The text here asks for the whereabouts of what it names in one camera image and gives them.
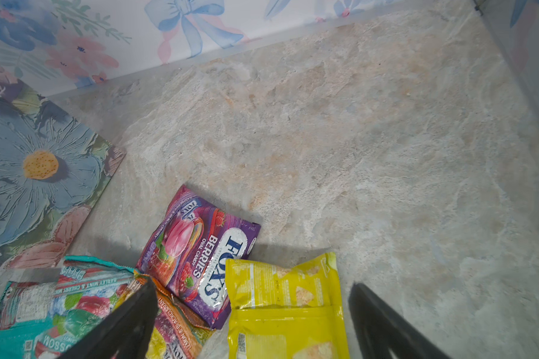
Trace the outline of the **floral paper gift bag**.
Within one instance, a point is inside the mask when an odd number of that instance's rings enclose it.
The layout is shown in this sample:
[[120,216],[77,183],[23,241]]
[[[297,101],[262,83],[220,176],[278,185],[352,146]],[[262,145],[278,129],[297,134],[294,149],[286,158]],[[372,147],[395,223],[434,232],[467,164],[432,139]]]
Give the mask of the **floral paper gift bag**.
[[0,66],[0,269],[56,266],[124,156]]

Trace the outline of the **orange Fox's candy bag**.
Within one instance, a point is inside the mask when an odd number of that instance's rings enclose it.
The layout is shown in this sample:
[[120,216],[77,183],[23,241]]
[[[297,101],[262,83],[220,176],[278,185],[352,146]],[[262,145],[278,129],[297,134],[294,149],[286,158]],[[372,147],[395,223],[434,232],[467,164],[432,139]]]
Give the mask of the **orange Fox's candy bag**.
[[157,279],[136,273],[129,284],[119,287],[116,305],[120,306],[149,281],[156,287],[158,311],[145,357],[197,358],[214,330]]

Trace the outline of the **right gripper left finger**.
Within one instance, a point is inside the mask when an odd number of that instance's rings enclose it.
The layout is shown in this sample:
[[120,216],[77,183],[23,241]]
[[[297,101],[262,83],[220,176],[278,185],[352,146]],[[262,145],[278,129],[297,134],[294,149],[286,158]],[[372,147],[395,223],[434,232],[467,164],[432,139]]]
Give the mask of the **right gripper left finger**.
[[157,290],[142,285],[61,358],[144,358],[157,317]]

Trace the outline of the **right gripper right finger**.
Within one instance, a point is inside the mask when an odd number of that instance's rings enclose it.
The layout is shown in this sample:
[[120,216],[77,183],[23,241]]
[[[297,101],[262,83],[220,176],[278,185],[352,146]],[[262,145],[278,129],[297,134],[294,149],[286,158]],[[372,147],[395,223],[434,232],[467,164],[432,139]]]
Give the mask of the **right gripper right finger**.
[[365,284],[353,284],[348,304],[362,357],[449,358]]

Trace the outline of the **teal Fox's mint candy bag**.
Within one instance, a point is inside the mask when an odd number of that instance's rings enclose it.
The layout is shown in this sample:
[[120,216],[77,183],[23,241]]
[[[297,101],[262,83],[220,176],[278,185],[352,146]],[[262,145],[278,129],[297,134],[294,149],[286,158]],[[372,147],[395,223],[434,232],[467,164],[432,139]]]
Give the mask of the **teal Fox's mint candy bag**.
[[0,299],[0,358],[57,358],[100,324],[134,270],[67,256],[56,282],[9,282]]

